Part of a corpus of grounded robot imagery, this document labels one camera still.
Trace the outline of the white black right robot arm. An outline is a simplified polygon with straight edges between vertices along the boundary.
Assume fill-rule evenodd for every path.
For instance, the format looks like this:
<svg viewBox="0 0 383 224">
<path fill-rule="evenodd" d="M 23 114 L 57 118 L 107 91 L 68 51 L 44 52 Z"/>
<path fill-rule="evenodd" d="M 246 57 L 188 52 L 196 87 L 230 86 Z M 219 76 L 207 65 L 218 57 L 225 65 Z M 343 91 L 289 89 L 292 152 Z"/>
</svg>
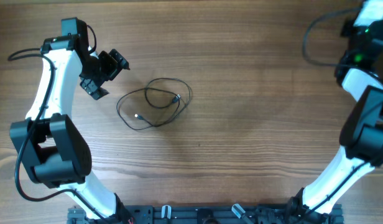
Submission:
<svg viewBox="0 0 383 224">
<path fill-rule="evenodd" d="M 330 223 L 336 202 L 361 177 L 383 165 L 383 79 L 374 64 L 383 54 L 383 19 L 344 23 L 348 48 L 332 63 L 338 85 L 356 104 L 339 136 L 339 149 L 311 184 L 290 198 L 285 219 L 293 223 Z"/>
</svg>

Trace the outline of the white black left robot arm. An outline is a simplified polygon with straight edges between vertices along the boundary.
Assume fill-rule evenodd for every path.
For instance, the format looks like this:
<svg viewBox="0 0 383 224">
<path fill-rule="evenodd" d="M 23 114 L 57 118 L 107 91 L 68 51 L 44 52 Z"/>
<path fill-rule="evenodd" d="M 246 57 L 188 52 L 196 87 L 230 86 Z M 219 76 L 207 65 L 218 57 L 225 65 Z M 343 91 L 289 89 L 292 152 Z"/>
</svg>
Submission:
<svg viewBox="0 0 383 224">
<path fill-rule="evenodd" d="M 25 169 L 29 179 L 54 195 L 69 195 L 86 213 L 87 223 L 134 223 L 119 197 L 92 172 L 91 151 L 71 119 L 75 88 L 93 99 L 107 94 L 103 83 L 129 68 L 117 51 L 96 52 L 89 43 L 93 29 L 72 17 L 61 21 L 62 33 L 39 48 L 24 49 L 10 61 L 37 57 L 43 73 L 37 95 L 23 121 L 11 124 L 9 135 L 17 151 L 15 179 Z"/>
</svg>

